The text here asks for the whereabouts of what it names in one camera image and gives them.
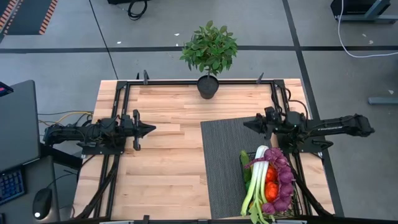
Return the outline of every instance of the gray floor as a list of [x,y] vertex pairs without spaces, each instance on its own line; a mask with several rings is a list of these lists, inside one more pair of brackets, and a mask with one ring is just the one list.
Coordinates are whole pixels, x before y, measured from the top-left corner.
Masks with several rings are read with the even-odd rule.
[[[288,45],[290,36],[282,1],[274,0],[151,0],[139,21],[122,8],[92,0],[109,47],[182,45],[192,31],[213,19],[228,25],[239,45]],[[339,46],[330,0],[288,0],[302,46]],[[388,9],[398,14],[398,4]],[[398,25],[343,24],[346,45],[398,45]],[[0,49],[104,47],[88,0],[59,0],[45,35],[6,36]],[[354,52],[358,55],[386,52]],[[344,52],[304,52],[308,75],[322,119],[363,114],[376,129],[369,138],[333,136],[330,149],[336,181],[347,217],[398,220],[398,107],[370,106],[369,96],[396,96],[398,56],[356,59]],[[198,78],[179,61],[180,52],[112,53],[120,79],[134,79],[146,69],[155,78]],[[42,113],[93,110],[101,80],[114,79],[107,53],[0,54],[0,79],[14,84],[33,79]],[[240,51],[234,65],[220,78],[301,78],[295,52]],[[41,117],[55,121],[60,116]],[[78,153],[73,142],[59,145]],[[57,168],[61,175],[63,170]],[[60,206],[73,202],[75,179],[65,179]]]

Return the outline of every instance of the black wire basket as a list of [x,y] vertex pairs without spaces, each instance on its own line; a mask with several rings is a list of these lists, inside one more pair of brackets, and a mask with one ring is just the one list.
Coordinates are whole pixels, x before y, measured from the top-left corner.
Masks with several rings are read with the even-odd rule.
[[[248,156],[249,156],[250,160],[253,160],[256,156],[256,153],[248,152]],[[242,165],[242,163],[241,163],[241,167],[242,167],[242,180],[243,180],[243,165]],[[294,187],[294,192],[293,192],[293,196],[292,196],[292,203],[289,205],[289,209],[286,212],[275,214],[274,215],[275,219],[294,218],[294,217],[298,217],[303,214],[303,209],[301,206],[299,193],[297,192],[296,184],[293,184],[293,187]]]

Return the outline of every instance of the potted plant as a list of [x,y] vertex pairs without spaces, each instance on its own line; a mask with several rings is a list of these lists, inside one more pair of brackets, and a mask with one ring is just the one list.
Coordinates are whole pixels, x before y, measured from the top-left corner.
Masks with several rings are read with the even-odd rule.
[[236,57],[238,46],[232,35],[226,26],[217,29],[213,26],[213,21],[209,21],[206,27],[200,27],[200,30],[194,32],[190,42],[185,43],[180,60],[185,60],[190,70],[194,66],[196,69],[199,67],[200,72],[207,71],[207,75],[200,77],[197,83],[204,99],[214,96],[219,86],[217,74],[229,70],[232,56]]

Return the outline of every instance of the gray mat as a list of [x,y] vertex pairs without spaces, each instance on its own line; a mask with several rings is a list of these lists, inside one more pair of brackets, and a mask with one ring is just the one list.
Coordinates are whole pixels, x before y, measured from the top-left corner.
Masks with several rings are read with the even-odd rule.
[[251,119],[200,123],[212,219],[240,216],[246,191],[239,152],[256,152],[260,145],[271,146],[263,135],[243,126],[244,121]]

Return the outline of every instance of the white cable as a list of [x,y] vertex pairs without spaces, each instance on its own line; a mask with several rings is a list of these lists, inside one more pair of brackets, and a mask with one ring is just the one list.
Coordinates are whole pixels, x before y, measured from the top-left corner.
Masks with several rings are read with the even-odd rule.
[[383,56],[391,56],[391,55],[396,55],[398,54],[398,52],[394,52],[394,53],[390,53],[390,54],[379,54],[379,55],[365,55],[365,56],[357,56],[357,55],[353,55],[351,53],[349,53],[346,49],[346,47],[343,44],[343,41],[341,40],[341,36],[340,36],[340,23],[341,23],[341,17],[343,15],[343,11],[344,11],[344,0],[341,0],[341,13],[340,13],[340,17],[338,18],[338,27],[337,27],[337,33],[338,33],[338,38],[340,40],[340,44],[343,47],[344,51],[351,57],[354,58],[368,58],[368,57],[383,57]]

